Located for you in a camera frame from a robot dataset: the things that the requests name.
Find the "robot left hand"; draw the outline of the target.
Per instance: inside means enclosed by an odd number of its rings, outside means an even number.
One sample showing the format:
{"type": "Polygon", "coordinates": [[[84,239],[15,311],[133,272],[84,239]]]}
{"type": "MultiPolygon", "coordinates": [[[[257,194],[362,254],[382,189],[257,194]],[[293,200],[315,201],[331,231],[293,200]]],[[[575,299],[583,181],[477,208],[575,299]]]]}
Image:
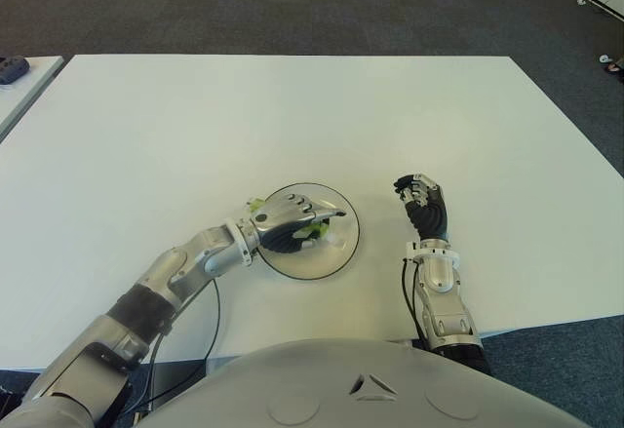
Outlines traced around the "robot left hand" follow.
{"type": "Polygon", "coordinates": [[[266,201],[252,213],[251,221],[262,247],[274,253],[298,253],[315,247],[321,230],[335,216],[346,216],[346,211],[288,194],[266,201]]]}

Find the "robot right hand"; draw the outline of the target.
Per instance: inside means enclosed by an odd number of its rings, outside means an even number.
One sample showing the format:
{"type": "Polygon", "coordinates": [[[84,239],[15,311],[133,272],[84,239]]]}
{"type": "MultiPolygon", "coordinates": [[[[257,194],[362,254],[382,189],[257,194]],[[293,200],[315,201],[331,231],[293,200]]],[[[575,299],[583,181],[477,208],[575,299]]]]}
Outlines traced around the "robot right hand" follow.
{"type": "Polygon", "coordinates": [[[424,174],[404,175],[393,186],[421,240],[448,238],[446,203],[436,181],[424,174]]]}

